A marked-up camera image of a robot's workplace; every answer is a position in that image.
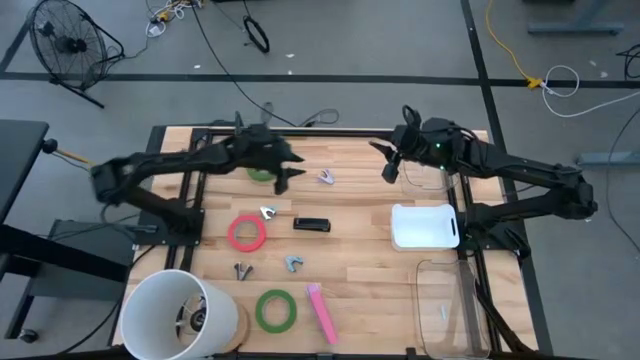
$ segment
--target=concrete floor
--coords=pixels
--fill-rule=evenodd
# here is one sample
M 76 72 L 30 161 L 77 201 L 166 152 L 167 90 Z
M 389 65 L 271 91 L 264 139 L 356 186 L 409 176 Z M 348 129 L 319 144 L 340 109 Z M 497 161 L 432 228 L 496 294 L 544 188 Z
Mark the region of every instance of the concrete floor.
M 587 2 L 577 1 L 573 7 L 564 8 L 496 1 L 494 29 L 518 54 L 526 71 L 535 76 L 544 76 L 553 65 L 565 64 L 584 79 L 598 80 L 606 72 L 605 80 L 621 80 L 623 60 L 614 53 L 638 41 L 637 2 L 611 1 L 602 13 L 602 20 L 625 23 L 627 29 L 617 37 L 532 37 L 526 32 L 527 21 L 567 19 Z M 13 41 L 33 3 L 3 2 L 0 49 L 6 49 Z M 112 31 L 128 54 L 144 46 L 144 1 L 76 3 Z M 508 55 L 493 43 L 484 28 L 486 4 L 485 0 L 471 1 L 489 76 L 519 79 Z M 240 3 L 220 6 L 235 19 L 243 14 Z M 291 71 L 320 75 L 477 76 L 457 1 L 263 0 L 251 1 L 249 6 L 271 38 L 272 52 L 268 56 L 243 46 L 244 35 L 215 7 L 208 6 L 199 13 L 213 46 L 235 74 Z M 28 37 L 8 71 L 44 72 Z M 163 36 L 151 39 L 147 52 L 122 62 L 113 72 L 222 73 L 189 11 L 184 20 L 170 23 Z M 392 127 L 402 121 L 400 107 L 410 104 L 424 117 L 445 117 L 468 128 L 489 129 L 477 86 L 243 83 L 242 87 L 258 102 L 273 102 L 278 114 L 296 122 L 331 107 L 341 113 L 336 126 Z M 552 163 L 570 164 L 581 152 L 608 151 L 621 126 L 640 105 L 638 99 L 629 100 L 564 120 L 548 112 L 539 90 L 492 90 L 509 152 Z M 569 100 L 552 99 L 552 104 L 559 111 L 577 112 L 631 92 L 583 89 Z M 231 119 L 236 110 L 249 121 L 256 121 L 259 115 L 230 83 L 106 81 L 89 93 L 105 103 L 106 109 L 100 110 L 43 81 L 0 80 L 0 118 L 47 121 L 51 125 L 49 136 L 58 139 L 61 147 L 100 162 L 144 150 L 153 125 Z M 634 140 L 638 135 L 640 124 L 632 124 L 621 139 L 619 150 L 637 150 Z M 526 222 L 554 351 L 598 359 L 633 358 L 640 320 L 636 310 L 640 301 L 640 287 L 636 286 L 639 254 L 607 216 L 604 171 L 586 170 L 585 178 L 595 186 L 602 209 L 592 221 L 547 217 Z M 634 221 L 640 212 L 638 180 L 635 169 L 614 170 L 611 176 L 614 211 L 634 238 L 640 237 L 640 225 Z M 536 194 L 536 190 L 526 194 Z M 8 223 L 46 233 L 55 218 L 97 221 L 99 209 L 86 174 L 58 159 L 40 156 Z M 129 209 L 118 209 L 112 216 L 115 219 L 128 213 Z M 11 287 L 20 283 L 24 280 L 7 277 L 0 285 L 2 328 L 19 295 Z M 0 340 L 0 357 L 59 351 L 82 338 L 111 306 L 83 300 L 39 299 L 27 326 L 39 330 L 42 341 L 26 345 Z M 103 329 L 81 349 L 101 348 L 107 336 L 108 331 Z

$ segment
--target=wooden table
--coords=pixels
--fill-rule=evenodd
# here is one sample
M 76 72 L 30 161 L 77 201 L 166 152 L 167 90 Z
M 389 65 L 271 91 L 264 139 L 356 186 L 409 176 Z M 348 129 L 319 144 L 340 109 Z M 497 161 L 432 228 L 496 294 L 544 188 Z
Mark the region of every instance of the wooden table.
M 166 128 L 162 152 L 186 149 L 191 132 L 190 127 Z M 487 138 L 485 132 L 477 134 Z M 452 261 L 456 253 L 395 251 L 390 240 L 390 211 L 391 206 L 398 203 L 440 205 L 447 203 L 447 195 L 442 190 L 407 192 L 407 183 L 400 178 L 394 185 L 384 182 L 380 176 L 384 158 L 367 144 L 368 140 L 288 138 L 294 152 L 306 160 L 296 167 L 307 173 L 291 180 L 289 191 L 281 196 L 273 195 L 271 184 L 251 181 L 245 169 L 207 177 L 202 243 L 195 251 L 191 272 L 232 295 L 249 311 L 251 330 L 241 352 L 404 354 L 406 348 L 415 347 L 418 353 L 424 353 L 416 325 L 416 266 L 425 259 Z M 335 176 L 334 185 L 317 181 L 317 175 L 325 168 Z M 417 170 L 408 169 L 411 178 Z M 441 179 L 434 174 L 427 181 L 439 184 Z M 195 191 L 197 176 L 191 179 L 189 198 Z M 181 181 L 181 174 L 157 176 L 152 190 L 165 198 L 177 197 Z M 471 179 L 471 188 L 476 202 L 502 202 L 497 179 Z M 259 214 L 259 207 L 265 205 L 275 206 L 277 215 L 266 222 L 268 236 L 264 246 L 252 253 L 232 248 L 226 239 L 231 222 L 242 214 Z M 292 220 L 297 216 L 328 218 L 331 232 L 293 230 Z M 536 348 L 517 259 L 507 251 L 484 253 L 494 304 L 523 342 Z M 141 280 L 163 269 L 166 254 L 167 249 L 159 247 L 139 262 L 131 272 L 125 298 Z M 304 265 L 290 273 L 284 265 L 287 255 L 302 257 Z M 181 256 L 179 252 L 176 264 Z M 254 267 L 244 282 L 235 279 L 236 262 Z M 438 299 L 444 295 L 437 291 L 437 286 L 446 284 L 433 283 L 424 277 L 419 279 L 421 306 L 426 306 L 423 302 L 444 301 Z M 305 285 L 309 283 L 322 286 L 338 332 L 337 345 L 328 345 L 318 327 L 305 293 Z M 424 291 L 423 286 L 432 288 Z M 255 322 L 256 301 L 269 289 L 286 290 L 297 302 L 297 321 L 282 334 L 268 334 Z M 424 337 L 444 339 L 445 333 L 430 334 L 437 329 L 429 329 L 429 324 L 441 322 L 440 317 L 444 319 L 445 315 L 424 309 L 426 307 L 421 311 Z M 277 307 L 270 310 L 270 314 L 276 315 L 284 311 Z M 458 342 L 463 337 L 454 336 L 451 346 L 460 345 Z M 118 331 L 114 343 L 120 342 Z M 440 347 L 446 350 L 446 344 Z

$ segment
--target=pink highlighter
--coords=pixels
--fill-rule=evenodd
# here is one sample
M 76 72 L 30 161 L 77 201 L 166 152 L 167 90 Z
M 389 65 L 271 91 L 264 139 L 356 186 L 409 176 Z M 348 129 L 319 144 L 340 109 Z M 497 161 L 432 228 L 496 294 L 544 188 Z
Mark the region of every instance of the pink highlighter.
M 320 292 L 320 285 L 307 285 L 307 295 L 309 295 L 311 306 L 313 306 L 313 309 L 316 311 L 318 321 L 320 321 L 320 326 L 324 331 L 324 336 L 327 338 L 327 342 L 331 345 L 337 344 L 338 336 L 336 335 L 336 331 L 333 328 L 333 323 L 331 322 L 331 318 L 329 317 L 327 307 L 324 305 L 324 299 L 322 298 L 322 293 Z

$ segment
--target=black fan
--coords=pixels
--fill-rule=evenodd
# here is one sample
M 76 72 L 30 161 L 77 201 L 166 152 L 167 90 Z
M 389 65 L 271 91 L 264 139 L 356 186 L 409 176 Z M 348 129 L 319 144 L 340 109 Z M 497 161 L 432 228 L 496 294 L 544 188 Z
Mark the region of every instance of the black fan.
M 108 56 L 102 34 L 120 47 L 118 54 Z M 124 58 L 124 48 L 118 40 L 67 0 L 38 1 L 29 15 L 29 35 L 51 83 L 104 108 L 85 91 L 106 77 L 110 63 Z

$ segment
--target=green tape roll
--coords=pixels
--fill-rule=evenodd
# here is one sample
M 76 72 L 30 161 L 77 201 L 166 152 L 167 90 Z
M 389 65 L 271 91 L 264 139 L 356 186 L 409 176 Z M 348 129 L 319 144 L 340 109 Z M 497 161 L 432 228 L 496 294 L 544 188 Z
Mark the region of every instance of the green tape roll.
M 256 170 L 256 169 L 247 169 L 247 174 L 252 180 L 259 182 L 271 181 L 276 178 L 275 175 L 271 174 L 268 171 Z
M 271 325 L 264 319 L 263 311 L 267 302 L 276 297 L 283 299 L 289 305 L 289 317 L 280 325 Z M 260 296 L 256 304 L 256 321 L 264 331 L 270 334 L 279 334 L 289 330 L 293 323 L 296 322 L 297 313 L 296 301 L 293 300 L 293 296 L 284 290 L 269 290 Z

